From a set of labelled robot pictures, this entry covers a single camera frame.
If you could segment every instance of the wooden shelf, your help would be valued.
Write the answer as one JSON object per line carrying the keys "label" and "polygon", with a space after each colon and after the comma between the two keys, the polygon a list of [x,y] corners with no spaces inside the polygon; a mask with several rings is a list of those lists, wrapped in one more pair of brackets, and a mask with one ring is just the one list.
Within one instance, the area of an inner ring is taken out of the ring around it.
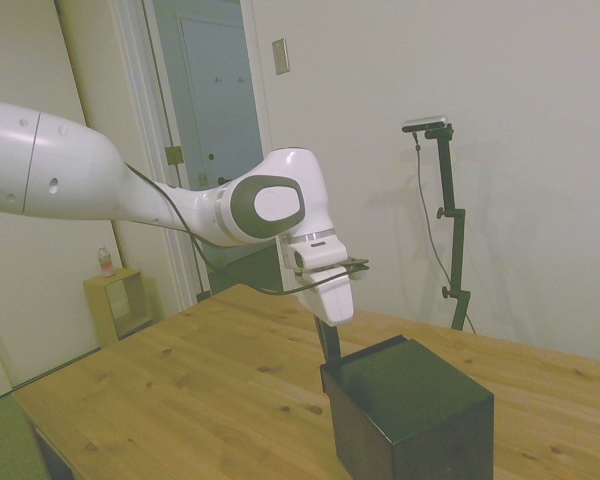
{"label": "wooden shelf", "polygon": [[83,283],[101,347],[153,323],[139,271],[118,268],[111,277],[98,275]]}

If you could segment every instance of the wooden table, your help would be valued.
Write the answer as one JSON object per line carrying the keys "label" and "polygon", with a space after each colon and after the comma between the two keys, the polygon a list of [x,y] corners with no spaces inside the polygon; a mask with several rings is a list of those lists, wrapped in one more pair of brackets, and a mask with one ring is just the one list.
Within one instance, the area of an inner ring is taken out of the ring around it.
{"label": "wooden table", "polygon": [[[358,311],[343,354],[414,338],[495,394],[495,478],[600,479],[600,362]],[[234,287],[13,394],[85,479],[348,479],[313,317]]]}

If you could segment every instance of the plastic bottle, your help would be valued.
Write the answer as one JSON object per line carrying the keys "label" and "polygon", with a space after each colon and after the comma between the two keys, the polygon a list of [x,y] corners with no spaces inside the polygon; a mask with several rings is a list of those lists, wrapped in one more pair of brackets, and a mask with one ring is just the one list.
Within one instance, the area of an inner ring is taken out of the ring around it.
{"label": "plastic bottle", "polygon": [[111,262],[111,254],[107,247],[104,245],[98,250],[98,262],[100,262],[100,268],[102,269],[102,275],[105,277],[112,277],[116,273],[116,269],[113,268]]}

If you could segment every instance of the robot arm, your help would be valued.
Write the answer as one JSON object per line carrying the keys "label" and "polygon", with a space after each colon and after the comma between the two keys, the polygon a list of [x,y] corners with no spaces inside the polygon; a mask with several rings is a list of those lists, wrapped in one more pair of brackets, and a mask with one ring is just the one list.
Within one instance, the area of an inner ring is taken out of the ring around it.
{"label": "robot arm", "polygon": [[[280,236],[301,301],[330,326],[353,317],[347,250],[334,233],[314,155],[270,153],[245,175],[206,191],[156,184],[190,230],[223,247]],[[186,230],[167,199],[135,175],[103,135],[53,115],[0,103],[0,212],[74,220],[128,220]]]}

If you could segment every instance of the black cube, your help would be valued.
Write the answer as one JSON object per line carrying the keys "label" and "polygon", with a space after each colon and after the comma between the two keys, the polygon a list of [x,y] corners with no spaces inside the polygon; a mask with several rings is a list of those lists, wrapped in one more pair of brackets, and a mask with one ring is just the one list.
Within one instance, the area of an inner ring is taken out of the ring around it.
{"label": "black cube", "polygon": [[397,336],[322,365],[354,480],[492,480],[493,394]]}

